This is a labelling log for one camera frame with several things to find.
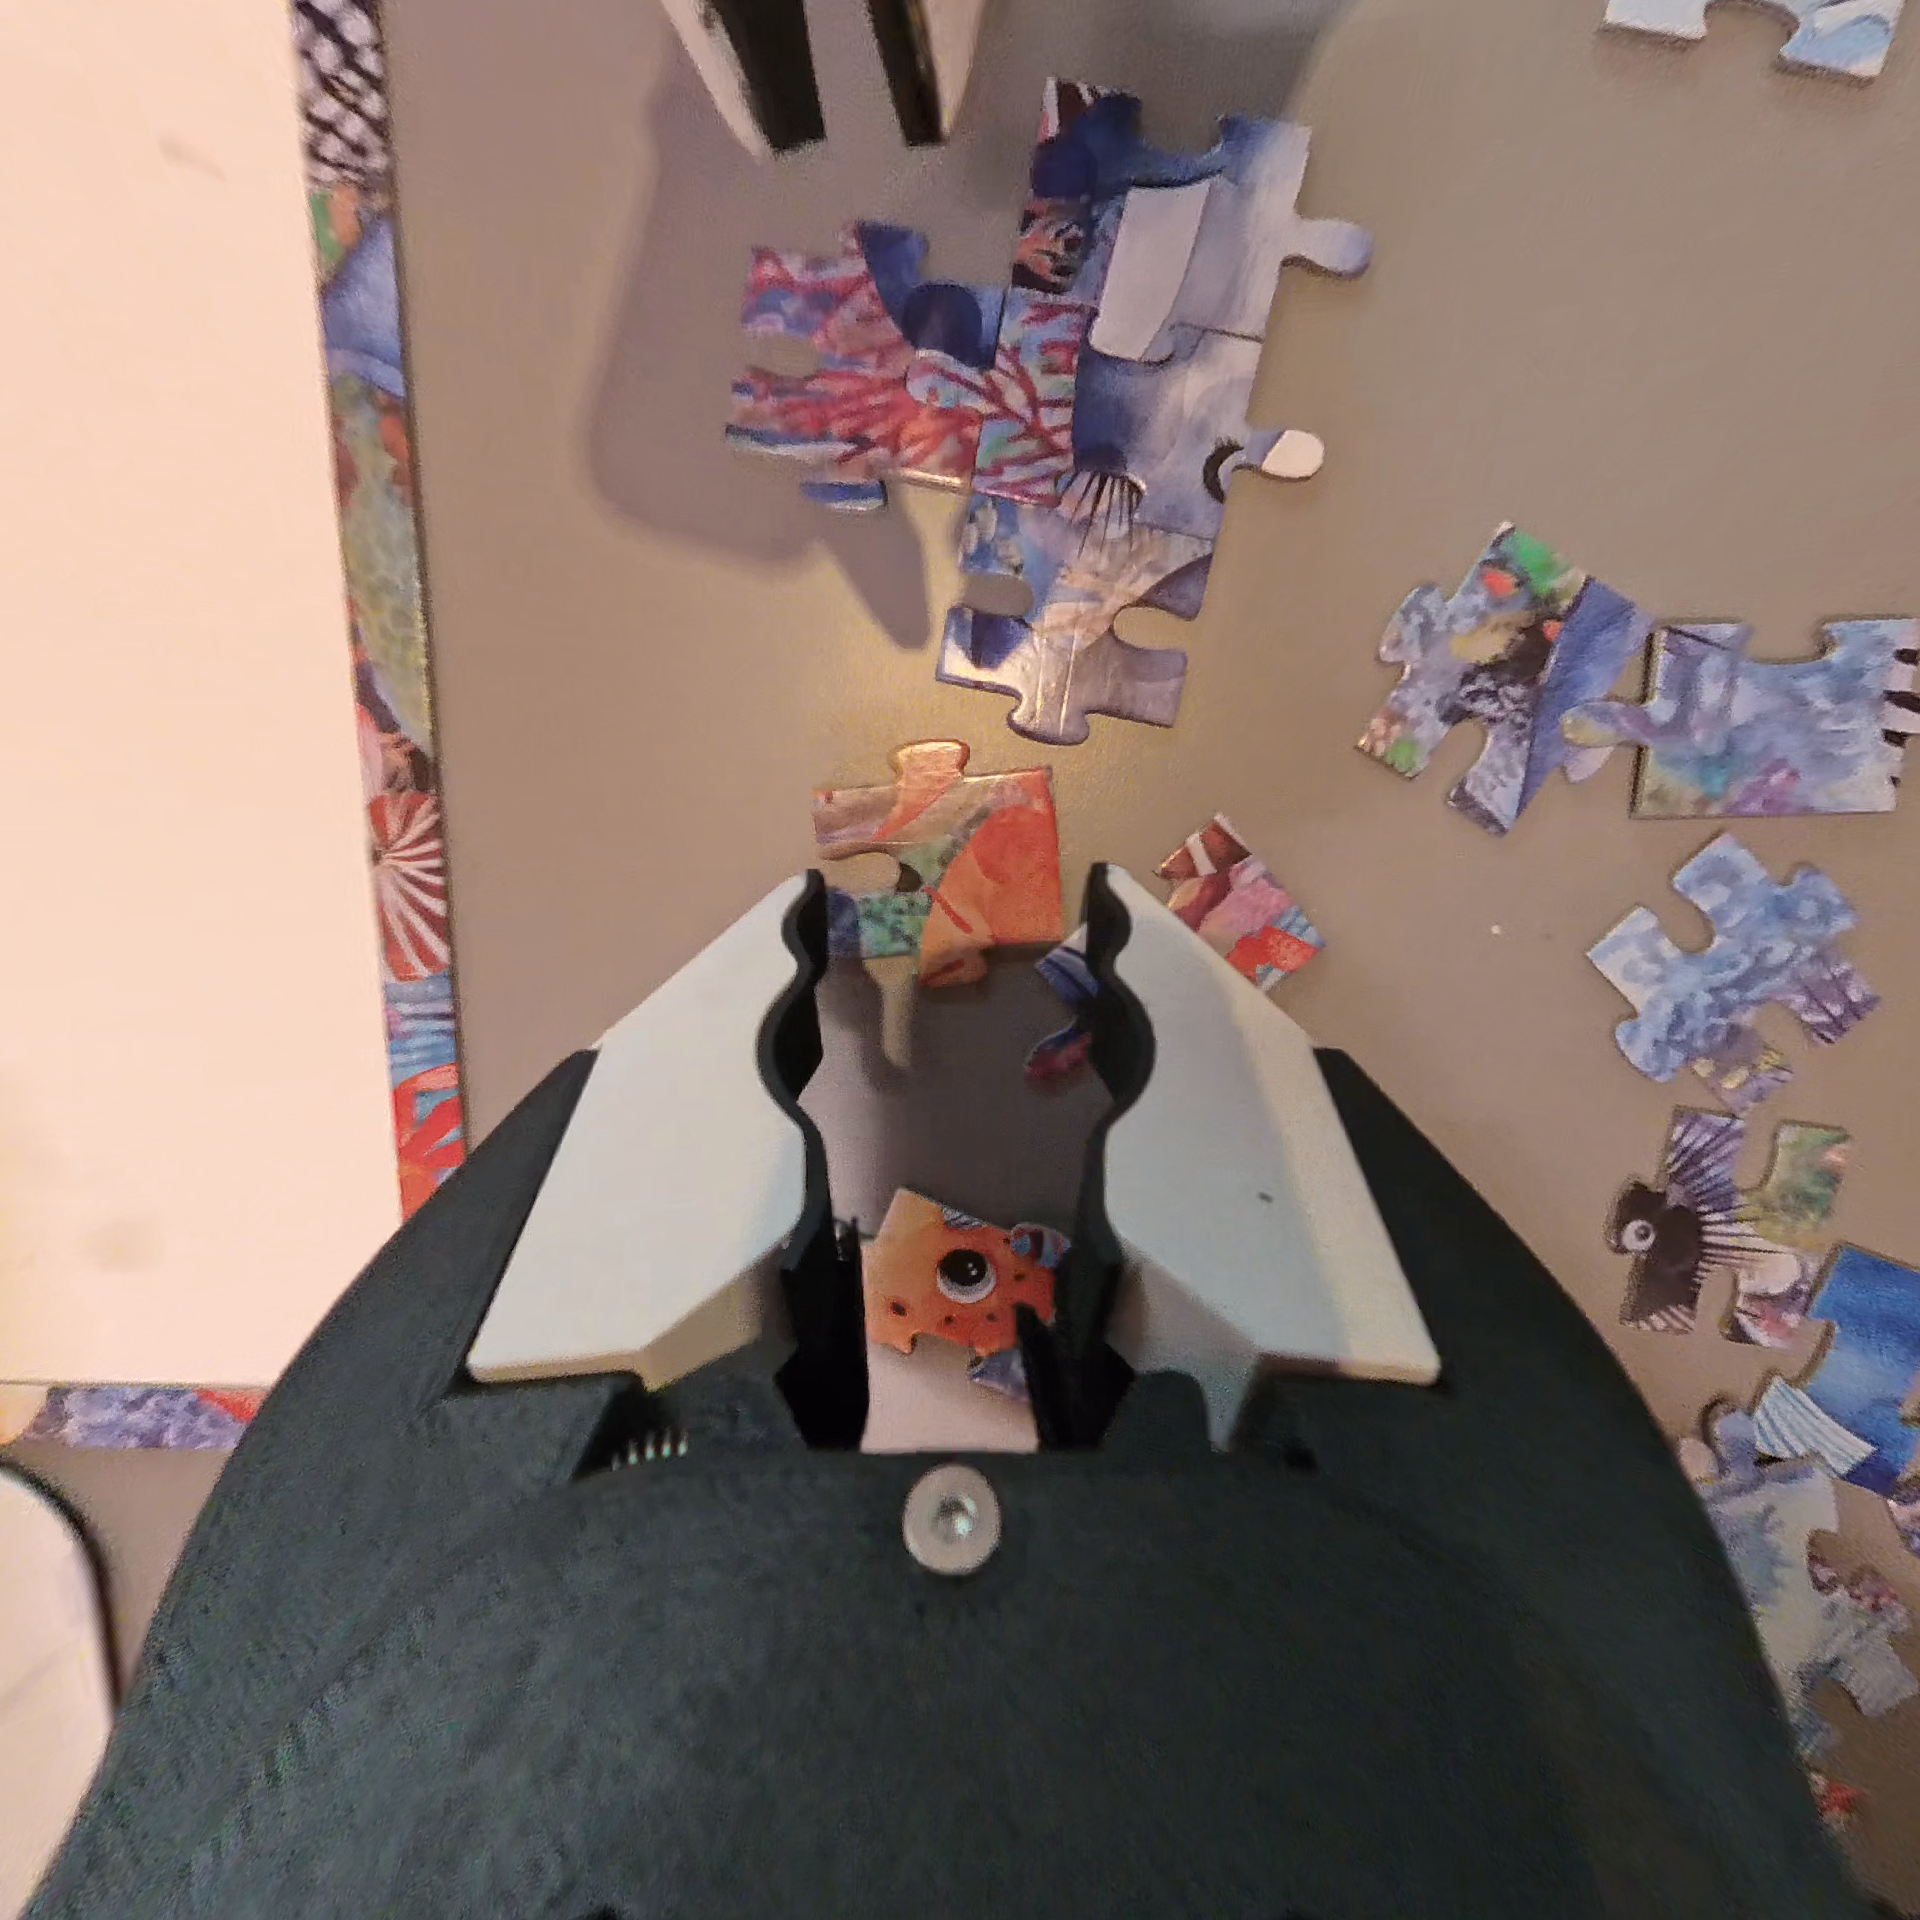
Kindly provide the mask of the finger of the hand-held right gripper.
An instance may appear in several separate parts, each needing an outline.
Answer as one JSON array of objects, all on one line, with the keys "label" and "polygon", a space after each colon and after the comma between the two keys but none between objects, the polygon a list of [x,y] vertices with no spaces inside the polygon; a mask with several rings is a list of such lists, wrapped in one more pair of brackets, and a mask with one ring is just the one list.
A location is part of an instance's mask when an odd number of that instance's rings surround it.
[{"label": "finger of the hand-held right gripper", "polygon": [[664,17],[749,156],[797,153],[825,139],[801,2],[668,2]]},{"label": "finger of the hand-held right gripper", "polygon": [[870,2],[870,33],[903,144],[944,144],[969,90],[983,2]]}]

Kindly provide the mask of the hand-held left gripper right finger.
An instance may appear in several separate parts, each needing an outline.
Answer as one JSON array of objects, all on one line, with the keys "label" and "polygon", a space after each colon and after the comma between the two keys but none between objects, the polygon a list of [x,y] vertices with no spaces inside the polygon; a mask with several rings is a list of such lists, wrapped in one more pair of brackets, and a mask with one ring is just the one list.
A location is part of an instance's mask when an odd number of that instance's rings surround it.
[{"label": "hand-held left gripper right finger", "polygon": [[1224,1449],[1267,1376],[1431,1387],[1443,1360],[1305,1032],[1129,872],[1083,900],[1087,1131],[1049,1324],[1020,1315],[1041,1449],[1187,1378]]}]

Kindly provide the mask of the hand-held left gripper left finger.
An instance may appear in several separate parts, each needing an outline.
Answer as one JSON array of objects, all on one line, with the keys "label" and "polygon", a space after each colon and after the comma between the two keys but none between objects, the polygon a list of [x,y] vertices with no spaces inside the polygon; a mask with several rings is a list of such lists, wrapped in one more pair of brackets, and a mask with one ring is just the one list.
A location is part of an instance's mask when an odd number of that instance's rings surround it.
[{"label": "hand-held left gripper left finger", "polygon": [[755,1341],[816,1449],[870,1410],[856,1225],[801,1108],[822,1064],[825,881],[782,881],[592,1050],[469,1352],[481,1382],[668,1387]]}]

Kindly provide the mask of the orange pufferfish puzzle piece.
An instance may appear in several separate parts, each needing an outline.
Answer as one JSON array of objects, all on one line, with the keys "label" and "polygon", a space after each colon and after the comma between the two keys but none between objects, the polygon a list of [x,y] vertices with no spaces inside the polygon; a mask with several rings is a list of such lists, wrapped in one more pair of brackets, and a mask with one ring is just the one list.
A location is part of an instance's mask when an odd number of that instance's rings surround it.
[{"label": "orange pufferfish puzzle piece", "polygon": [[861,1245],[867,1338],[911,1354],[924,1340],[967,1354],[967,1378],[1027,1401],[1017,1315],[1053,1318],[1069,1238],[1044,1224],[1004,1230],[911,1189],[897,1189]]}]

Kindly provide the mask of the blue white-patch puzzle piece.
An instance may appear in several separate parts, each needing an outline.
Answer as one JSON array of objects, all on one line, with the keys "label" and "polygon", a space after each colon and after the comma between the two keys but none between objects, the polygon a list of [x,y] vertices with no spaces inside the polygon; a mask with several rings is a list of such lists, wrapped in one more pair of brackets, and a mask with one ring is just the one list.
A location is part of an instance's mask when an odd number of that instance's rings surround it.
[{"label": "blue white-patch puzzle piece", "polygon": [[1169,358],[1176,330],[1262,341],[1279,272],[1301,260],[1353,276],[1373,238],[1299,211],[1310,131],[1223,114],[1205,150],[1141,132],[1132,91],[1051,78],[1012,253],[1012,286],[1092,308],[1089,345]]}]

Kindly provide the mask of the red white banded puzzle piece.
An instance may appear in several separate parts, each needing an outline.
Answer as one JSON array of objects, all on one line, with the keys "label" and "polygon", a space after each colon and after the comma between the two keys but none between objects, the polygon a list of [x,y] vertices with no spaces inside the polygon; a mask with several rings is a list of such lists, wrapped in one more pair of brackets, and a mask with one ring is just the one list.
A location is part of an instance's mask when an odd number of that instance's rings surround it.
[{"label": "red white banded puzzle piece", "polygon": [[[1155,876],[1165,886],[1168,912],[1262,995],[1301,973],[1325,946],[1292,892],[1224,813],[1190,833]],[[1027,1051],[1024,1081],[1056,1089],[1087,1066],[1092,1044],[1096,984],[1087,966],[1087,931],[1076,929],[1046,950],[1037,971],[1069,1020]]]}]

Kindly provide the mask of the orange green puzzle piece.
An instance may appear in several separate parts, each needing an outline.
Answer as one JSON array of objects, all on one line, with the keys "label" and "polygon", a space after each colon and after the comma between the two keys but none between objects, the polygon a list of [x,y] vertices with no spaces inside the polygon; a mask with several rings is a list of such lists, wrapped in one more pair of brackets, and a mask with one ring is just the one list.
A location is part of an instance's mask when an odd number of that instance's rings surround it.
[{"label": "orange green puzzle piece", "polygon": [[885,784],[820,786],[809,797],[822,860],[891,858],[888,886],[827,892],[837,957],[911,957],[919,986],[967,988],[1000,946],[1049,948],[1065,934],[1061,834],[1049,768],[969,772],[969,746],[897,747]]}]

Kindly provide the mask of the blue mottled puzzle piece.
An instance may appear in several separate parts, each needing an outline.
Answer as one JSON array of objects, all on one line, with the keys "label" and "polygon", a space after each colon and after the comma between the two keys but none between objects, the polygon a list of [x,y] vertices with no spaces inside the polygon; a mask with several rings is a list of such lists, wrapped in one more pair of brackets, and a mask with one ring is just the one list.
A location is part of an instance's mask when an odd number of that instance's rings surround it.
[{"label": "blue mottled puzzle piece", "polygon": [[1616,1044],[1646,1078],[1689,1073],[1728,1114],[1745,1115],[1792,1081],[1757,1026],[1769,1005],[1785,1009],[1815,1044],[1839,1043],[1878,1010],[1880,996],[1839,950],[1857,912],[1824,872],[1800,865],[1777,881],[1723,833],[1670,886],[1710,923],[1704,946],[1676,945],[1636,905],[1587,950],[1631,1010]]}]

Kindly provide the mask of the purple blue puzzle piece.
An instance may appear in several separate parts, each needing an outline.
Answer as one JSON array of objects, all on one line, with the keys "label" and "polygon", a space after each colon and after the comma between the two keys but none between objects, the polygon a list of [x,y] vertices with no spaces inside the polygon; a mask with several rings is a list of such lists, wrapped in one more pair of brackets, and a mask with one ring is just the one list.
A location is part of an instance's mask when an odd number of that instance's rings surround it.
[{"label": "purple blue puzzle piece", "polygon": [[1132,645],[1116,625],[1129,608],[1197,617],[1213,550],[1195,534],[1101,532],[1056,507],[972,493],[957,538],[961,573],[1027,585],[1030,603],[1020,614],[950,606],[934,680],[1012,699],[1008,726],[1046,746],[1085,740],[1096,713],[1168,730],[1187,652]]}]

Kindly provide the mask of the pile of loose puzzle pieces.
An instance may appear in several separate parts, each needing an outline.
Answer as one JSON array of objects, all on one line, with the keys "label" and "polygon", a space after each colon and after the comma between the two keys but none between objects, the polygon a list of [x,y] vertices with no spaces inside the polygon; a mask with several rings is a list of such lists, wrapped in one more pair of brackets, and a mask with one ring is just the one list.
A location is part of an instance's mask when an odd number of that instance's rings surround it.
[{"label": "pile of loose puzzle pieces", "polygon": [[[1337,555],[1395,674],[1363,747],[1401,1091],[1467,1146],[1668,1424],[1745,1408],[1854,1669],[1796,1686],[1852,1844],[1915,1878],[1915,4],[1353,4],[1312,72],[1379,228]],[[1587,950],[1733,834],[1824,872],[1880,1004],[1745,1115],[1616,1044]]]}]

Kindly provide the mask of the puzzle frame board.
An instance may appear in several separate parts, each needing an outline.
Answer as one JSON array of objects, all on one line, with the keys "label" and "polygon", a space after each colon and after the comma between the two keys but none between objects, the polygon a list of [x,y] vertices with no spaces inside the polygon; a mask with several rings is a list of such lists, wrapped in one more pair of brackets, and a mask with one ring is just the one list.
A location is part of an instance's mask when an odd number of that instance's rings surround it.
[{"label": "puzzle frame board", "polygon": [[381,4],[4,4],[4,1440],[228,1452],[463,1160]]}]

